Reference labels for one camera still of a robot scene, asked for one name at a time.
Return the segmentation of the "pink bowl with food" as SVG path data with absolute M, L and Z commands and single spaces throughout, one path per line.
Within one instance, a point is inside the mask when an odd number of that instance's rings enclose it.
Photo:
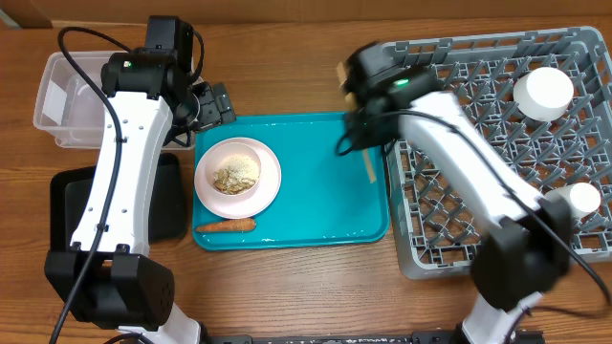
M 237 141 L 220 143 L 215 147 L 211 147 L 204 155 L 205 177 L 207 178 L 207 181 L 210 186 L 220 194 L 223 193 L 219 192 L 213 186 L 213 173 L 219 170 L 220 168 L 226 167 L 246 169 L 247 171 L 255 172 L 258 174 L 260 179 L 261 160 L 255 150 L 248 146 L 246 143 Z

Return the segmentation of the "white round bowl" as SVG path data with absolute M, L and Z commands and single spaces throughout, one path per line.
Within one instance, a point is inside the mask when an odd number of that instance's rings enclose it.
M 513 98 L 527 118 L 553 121 L 567 110 L 574 94 L 571 78 L 552 67 L 537 68 L 514 85 Z

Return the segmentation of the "white cup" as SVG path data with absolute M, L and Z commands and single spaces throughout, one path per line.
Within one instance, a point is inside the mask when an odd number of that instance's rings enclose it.
M 544 197 L 549 201 L 566 201 L 570 206 L 572 218 L 576 220 L 596 212 L 601 205 L 600 192 L 590 183 L 566 185 L 547 192 Z

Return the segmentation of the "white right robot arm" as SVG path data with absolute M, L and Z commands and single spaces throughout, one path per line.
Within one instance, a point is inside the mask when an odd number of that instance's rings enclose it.
M 431 68 L 405 67 L 373 42 L 341 62 L 337 76 L 351 150 L 411 142 L 488 232 L 470 267 L 477 301 L 453 342 L 512 342 L 520 319 L 568 272 L 569 204 L 546 200 L 513 172 Z

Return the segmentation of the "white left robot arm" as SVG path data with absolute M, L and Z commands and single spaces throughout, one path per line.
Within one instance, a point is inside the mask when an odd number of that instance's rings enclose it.
M 172 271 L 149 256 L 149 210 L 162 148 L 234 122 L 223 84 L 201 79 L 205 46 L 186 21 L 149 18 L 144 44 L 120 46 L 92 90 L 104 129 L 88 202 L 45 275 L 62 315 L 141 343 L 207 343 L 205 325 L 175 304 Z

